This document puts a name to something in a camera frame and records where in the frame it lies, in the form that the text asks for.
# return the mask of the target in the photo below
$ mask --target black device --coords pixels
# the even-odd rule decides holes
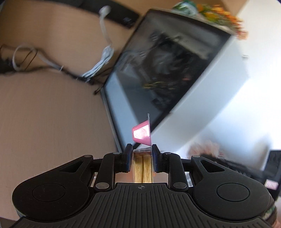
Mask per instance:
[[[128,144],[103,159],[84,155],[19,184],[12,200],[21,218],[12,227],[270,227],[262,217],[274,200],[258,181],[202,156],[181,159],[152,145],[154,171],[168,173],[168,184],[115,183],[116,173],[130,171],[132,153]]]
[[[275,201],[278,199],[281,191],[281,151],[270,151],[264,170],[253,169],[233,161],[215,158],[211,155],[204,154],[202,156],[247,177],[255,179],[263,185],[268,185],[267,189],[272,198]]]
[[[67,5],[71,5],[80,9],[99,14],[99,10],[104,6],[110,6],[111,11],[106,18],[131,28],[135,25],[139,18],[139,14],[135,11],[112,0],[51,0]]]

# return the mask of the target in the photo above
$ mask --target crosshair marking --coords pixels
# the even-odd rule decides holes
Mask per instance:
[[[145,186],[140,185],[140,186],[138,186],[138,188],[139,188],[140,190],[143,190],[143,189],[145,188]]]

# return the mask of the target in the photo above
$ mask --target black cable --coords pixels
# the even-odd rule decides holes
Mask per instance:
[[[29,62],[29,64],[27,65],[27,67],[24,69],[26,71],[26,69],[29,67],[29,65],[32,63],[32,61],[35,59],[35,57],[37,56],[38,50],[36,49],[36,53],[33,56],[33,58],[31,59],[31,61]]]
[[[2,45],[0,46],[0,55],[1,55],[1,49],[2,49],[3,47],[4,47],[4,48],[7,48],[7,49],[10,49],[10,50],[15,50],[15,49],[17,48],[17,47],[9,46],[9,45],[6,45],[6,44],[2,44]],[[52,63],[55,64],[55,65],[60,66],[60,65],[57,64],[55,61],[53,61],[51,58],[49,58],[48,55],[44,52],[43,49],[40,49],[40,48],[34,48],[34,49],[37,51],[37,53],[38,53],[38,52],[41,52],[42,55],[43,55],[48,61],[52,62]],[[29,47],[20,47],[20,48],[18,49],[18,51],[26,51],[26,50],[30,51],[30,48],[29,48]]]
[[[102,72],[96,74],[95,77],[100,76],[101,74],[103,74],[104,72],[106,72],[106,71],[108,71],[108,70],[110,70],[110,69],[112,69],[112,68],[113,68],[113,67],[106,68],[106,69],[103,70]]]
[[[102,84],[102,85],[99,86],[99,87],[93,92],[94,95],[97,95],[98,92],[101,91],[101,88],[104,86],[104,83],[101,83],[101,84]]]
[[[19,65],[22,65],[22,64],[25,62],[25,60],[27,59],[27,57],[28,57],[31,53],[32,53],[32,51],[30,51],[30,52],[27,54],[27,56],[24,58],[24,60],[23,60]]]

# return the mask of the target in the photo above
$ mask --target wooden block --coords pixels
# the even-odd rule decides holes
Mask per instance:
[[[135,183],[142,183],[142,167],[143,167],[142,156],[134,155],[133,164],[134,164]]]
[[[149,154],[143,156],[142,183],[152,183],[151,156]]]

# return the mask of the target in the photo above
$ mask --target orange flowers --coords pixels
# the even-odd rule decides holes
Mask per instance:
[[[197,7],[198,12],[201,12],[204,10],[204,7],[202,4],[197,4],[196,7]]]
[[[236,33],[239,39],[247,38],[248,32],[242,30],[242,20],[232,16],[230,12],[225,11],[220,5],[209,6],[207,4],[198,4],[196,7],[198,12],[207,20],[229,27]]]

